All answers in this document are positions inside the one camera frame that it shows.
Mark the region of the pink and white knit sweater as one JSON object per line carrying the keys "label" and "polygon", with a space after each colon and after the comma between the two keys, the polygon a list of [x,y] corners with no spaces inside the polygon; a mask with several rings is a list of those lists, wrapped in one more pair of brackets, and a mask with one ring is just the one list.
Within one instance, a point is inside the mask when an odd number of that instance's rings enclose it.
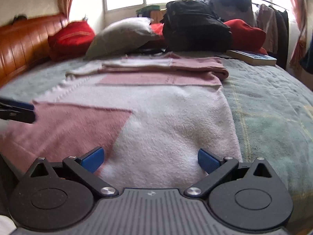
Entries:
{"label": "pink and white knit sweater", "polygon": [[1,122],[1,155],[24,174],[104,148],[97,175],[117,189],[184,189],[205,177],[199,149],[241,160],[218,57],[123,57],[92,61],[32,97],[36,121]]}

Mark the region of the clothes rack with garments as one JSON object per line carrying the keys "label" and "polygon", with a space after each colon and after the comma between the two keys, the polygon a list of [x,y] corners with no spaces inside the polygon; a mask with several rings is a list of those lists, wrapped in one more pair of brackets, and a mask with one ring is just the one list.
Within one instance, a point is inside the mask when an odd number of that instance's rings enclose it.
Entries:
{"label": "clothes rack with garments", "polygon": [[286,69],[289,48],[289,8],[285,0],[199,0],[222,22],[242,20],[266,33],[263,49]]}

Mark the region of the brown leather headboard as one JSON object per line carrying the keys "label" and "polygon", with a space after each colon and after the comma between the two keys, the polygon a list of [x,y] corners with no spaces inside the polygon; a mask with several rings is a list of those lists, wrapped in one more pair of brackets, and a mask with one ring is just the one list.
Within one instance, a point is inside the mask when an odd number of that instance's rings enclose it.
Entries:
{"label": "brown leather headboard", "polygon": [[66,27],[63,14],[1,26],[1,86],[50,59],[48,37]]}

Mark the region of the green quilted bedspread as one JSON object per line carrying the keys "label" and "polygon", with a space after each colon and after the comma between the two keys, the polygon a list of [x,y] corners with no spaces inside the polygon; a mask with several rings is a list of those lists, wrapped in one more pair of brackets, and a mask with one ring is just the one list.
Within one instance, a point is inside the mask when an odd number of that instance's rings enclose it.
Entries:
{"label": "green quilted bedspread", "polygon": [[[241,151],[241,160],[265,158],[279,175],[294,202],[291,223],[312,221],[312,91],[276,66],[252,66],[210,53],[183,57],[222,58],[229,75],[222,81]],[[105,61],[123,57],[100,58]],[[1,89],[1,95],[33,104],[32,97],[55,87],[69,71],[92,61],[43,64]]]}

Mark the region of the red pillow by headboard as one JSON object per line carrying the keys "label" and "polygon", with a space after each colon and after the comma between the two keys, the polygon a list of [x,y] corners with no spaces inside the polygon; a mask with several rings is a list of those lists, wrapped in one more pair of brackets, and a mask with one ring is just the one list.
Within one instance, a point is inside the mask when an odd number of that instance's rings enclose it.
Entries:
{"label": "red pillow by headboard", "polygon": [[53,61],[63,61],[84,56],[95,33],[87,21],[74,21],[48,36],[49,56]]}

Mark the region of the book on bed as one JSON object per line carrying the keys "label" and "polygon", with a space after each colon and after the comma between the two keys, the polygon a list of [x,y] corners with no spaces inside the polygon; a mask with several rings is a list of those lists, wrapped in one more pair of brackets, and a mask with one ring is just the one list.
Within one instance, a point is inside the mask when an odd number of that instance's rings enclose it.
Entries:
{"label": "book on bed", "polygon": [[254,66],[275,66],[277,62],[276,58],[254,52],[227,50],[226,55]]}

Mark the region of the red cushion behind backpack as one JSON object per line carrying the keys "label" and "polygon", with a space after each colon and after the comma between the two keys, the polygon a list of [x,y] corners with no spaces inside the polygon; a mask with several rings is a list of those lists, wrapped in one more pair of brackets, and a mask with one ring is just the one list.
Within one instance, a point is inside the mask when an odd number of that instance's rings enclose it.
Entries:
{"label": "red cushion behind backpack", "polygon": [[[266,32],[260,28],[251,27],[241,19],[226,21],[226,24],[232,33],[232,50],[242,50],[267,55],[263,48],[266,39]],[[157,40],[148,41],[145,48],[165,48],[167,43],[163,36],[163,23],[154,23],[150,27],[155,34],[159,36]]]}

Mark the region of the grey beige pillow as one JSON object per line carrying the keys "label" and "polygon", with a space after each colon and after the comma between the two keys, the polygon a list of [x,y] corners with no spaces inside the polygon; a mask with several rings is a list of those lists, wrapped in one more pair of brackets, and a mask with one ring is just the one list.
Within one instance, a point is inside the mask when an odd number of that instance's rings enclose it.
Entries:
{"label": "grey beige pillow", "polygon": [[151,18],[127,18],[110,24],[101,30],[86,51],[87,60],[120,55],[134,51],[149,41],[159,39],[150,23]]}

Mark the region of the black backpack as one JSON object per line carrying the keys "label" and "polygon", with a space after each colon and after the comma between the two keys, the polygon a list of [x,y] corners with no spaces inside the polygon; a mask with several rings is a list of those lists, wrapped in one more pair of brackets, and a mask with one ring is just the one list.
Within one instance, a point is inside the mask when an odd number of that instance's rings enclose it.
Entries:
{"label": "black backpack", "polygon": [[225,52],[232,45],[230,28],[204,2],[168,2],[162,22],[164,39],[173,52]]}

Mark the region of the orange patterned curtain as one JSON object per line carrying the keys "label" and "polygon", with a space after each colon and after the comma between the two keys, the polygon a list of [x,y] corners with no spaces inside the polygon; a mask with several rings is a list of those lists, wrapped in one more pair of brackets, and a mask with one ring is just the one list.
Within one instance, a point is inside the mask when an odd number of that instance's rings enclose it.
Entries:
{"label": "orange patterned curtain", "polygon": [[296,76],[300,76],[302,67],[300,61],[306,54],[307,45],[307,3],[306,0],[290,0],[293,15],[296,19],[298,29],[300,31],[297,43],[292,53],[290,67]]}

